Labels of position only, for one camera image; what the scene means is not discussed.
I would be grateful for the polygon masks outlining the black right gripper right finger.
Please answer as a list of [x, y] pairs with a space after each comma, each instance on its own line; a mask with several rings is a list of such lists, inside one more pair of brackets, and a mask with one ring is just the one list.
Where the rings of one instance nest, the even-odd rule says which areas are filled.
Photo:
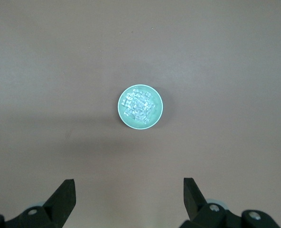
[[267, 213], [249, 209], [240, 216], [208, 203], [193, 178], [184, 178], [184, 205], [189, 219], [179, 228], [280, 228]]

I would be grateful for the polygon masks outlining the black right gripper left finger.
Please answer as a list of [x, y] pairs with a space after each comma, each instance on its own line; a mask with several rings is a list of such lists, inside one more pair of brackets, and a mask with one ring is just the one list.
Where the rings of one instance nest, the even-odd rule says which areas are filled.
[[0, 228], [63, 228], [75, 205], [75, 181], [67, 179], [42, 206], [30, 207], [8, 221], [0, 214]]

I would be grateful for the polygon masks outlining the green round bowl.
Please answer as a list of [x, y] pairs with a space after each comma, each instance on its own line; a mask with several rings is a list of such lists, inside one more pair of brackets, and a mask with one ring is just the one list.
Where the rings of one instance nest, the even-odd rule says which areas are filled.
[[[151, 99], [145, 93], [152, 94]], [[122, 122], [136, 130], [153, 127], [163, 114], [163, 101], [156, 89], [149, 85], [132, 85], [119, 97], [117, 110]]]

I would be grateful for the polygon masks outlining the brown table cover sheet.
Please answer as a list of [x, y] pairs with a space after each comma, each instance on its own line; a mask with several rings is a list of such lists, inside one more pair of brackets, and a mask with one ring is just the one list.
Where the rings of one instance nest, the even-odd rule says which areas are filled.
[[186, 177], [281, 227], [281, 0], [0, 0], [0, 214], [74, 179], [64, 228], [178, 228]]

